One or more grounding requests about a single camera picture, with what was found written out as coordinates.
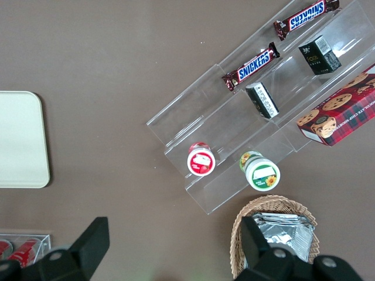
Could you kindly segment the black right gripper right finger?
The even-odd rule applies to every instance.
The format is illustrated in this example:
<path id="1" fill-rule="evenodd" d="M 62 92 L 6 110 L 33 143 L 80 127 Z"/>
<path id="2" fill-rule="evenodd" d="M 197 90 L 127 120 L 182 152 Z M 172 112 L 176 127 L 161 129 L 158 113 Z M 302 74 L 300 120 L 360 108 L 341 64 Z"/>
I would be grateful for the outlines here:
<path id="1" fill-rule="evenodd" d="M 319 255 L 307 263 L 279 247 L 272 248 L 251 217 L 241 219 L 241 241 L 248 268 L 236 280 L 360 280 L 345 260 Z"/>

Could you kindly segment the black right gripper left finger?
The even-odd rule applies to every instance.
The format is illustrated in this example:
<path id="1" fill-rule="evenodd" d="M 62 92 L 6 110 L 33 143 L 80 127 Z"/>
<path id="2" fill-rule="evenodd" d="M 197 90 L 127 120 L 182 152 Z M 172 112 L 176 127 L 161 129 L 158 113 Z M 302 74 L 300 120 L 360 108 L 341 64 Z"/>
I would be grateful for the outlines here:
<path id="1" fill-rule="evenodd" d="M 25 268 L 1 262 L 1 280 L 90 280 L 110 247 L 107 217 L 97 217 L 69 249 L 58 249 Z"/>

